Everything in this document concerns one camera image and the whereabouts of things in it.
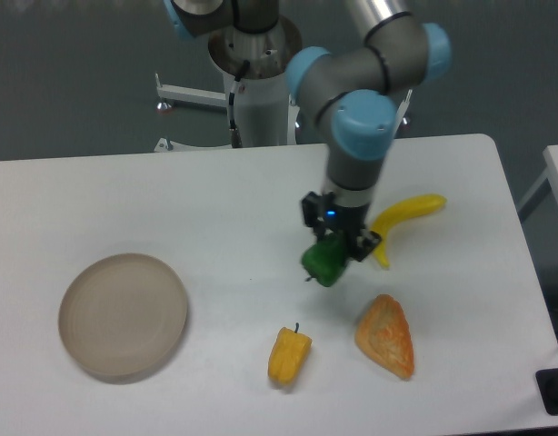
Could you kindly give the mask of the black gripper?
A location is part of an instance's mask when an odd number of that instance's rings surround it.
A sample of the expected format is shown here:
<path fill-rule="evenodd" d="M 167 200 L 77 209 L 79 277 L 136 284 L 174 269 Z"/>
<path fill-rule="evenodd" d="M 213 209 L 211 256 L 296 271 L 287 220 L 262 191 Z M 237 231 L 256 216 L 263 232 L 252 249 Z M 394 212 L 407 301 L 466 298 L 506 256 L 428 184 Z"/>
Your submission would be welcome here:
<path fill-rule="evenodd" d="M 348 257 L 361 263 L 383 240 L 379 233 L 364 228 L 370 202 L 367 191 L 309 192 L 301 200 L 304 225 L 317 241 L 330 231 L 341 233 L 346 237 Z"/>

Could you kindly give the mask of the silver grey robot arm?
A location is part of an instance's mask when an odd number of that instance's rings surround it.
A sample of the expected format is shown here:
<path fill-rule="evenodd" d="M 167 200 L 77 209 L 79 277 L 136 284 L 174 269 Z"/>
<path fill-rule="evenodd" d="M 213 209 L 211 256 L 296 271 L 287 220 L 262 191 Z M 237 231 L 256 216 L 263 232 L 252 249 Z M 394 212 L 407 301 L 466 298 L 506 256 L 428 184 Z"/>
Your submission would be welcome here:
<path fill-rule="evenodd" d="M 324 190 L 302 201 L 306 226 L 318 240 L 339 235 L 346 259 L 363 260 L 380 236 L 364 219 L 395 130 L 390 93 L 443 75 L 452 49 L 439 25 L 421 24 L 401 1 L 351 1 L 362 46 L 335 56 L 321 47 L 289 52 L 278 43 L 289 94 L 326 141 Z M 258 61 L 242 49 L 253 37 L 285 35 L 275 1 L 169 1 L 181 36 L 209 35 L 213 56 L 223 56 L 236 80 L 256 74 Z"/>

